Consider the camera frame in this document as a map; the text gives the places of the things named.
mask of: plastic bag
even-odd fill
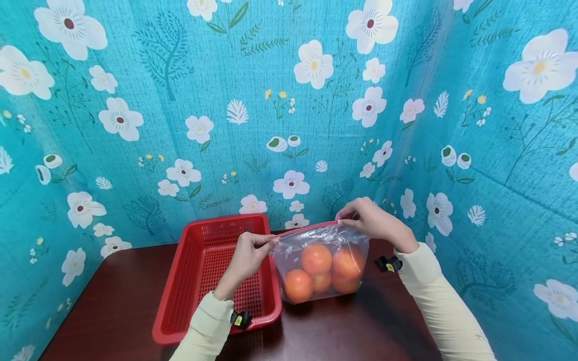
[[[369,250],[366,235],[334,221],[283,233],[279,240],[272,254],[285,301],[357,292]]]

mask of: dark brown table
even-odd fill
[[[176,348],[151,330],[176,245],[118,252],[98,268],[40,361],[165,361]],[[372,240],[369,260],[392,254]],[[368,262],[355,295],[283,304],[280,320],[232,336],[217,360],[437,361],[421,314],[399,277]]]

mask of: flower center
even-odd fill
[[[69,18],[64,19],[64,26],[66,26],[67,29],[74,29],[74,21],[72,21]]]

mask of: floral backdrop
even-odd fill
[[[572,1],[1,9],[0,359],[37,360],[117,251],[358,196],[436,252],[498,359],[576,354]]]

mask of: sleeve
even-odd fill
[[[213,292],[207,293],[169,361],[214,361],[229,336],[232,314],[233,301],[220,301]]]
[[[495,361],[486,335],[442,274],[425,243],[410,254],[395,250],[403,262],[399,276],[419,307],[445,361]]]

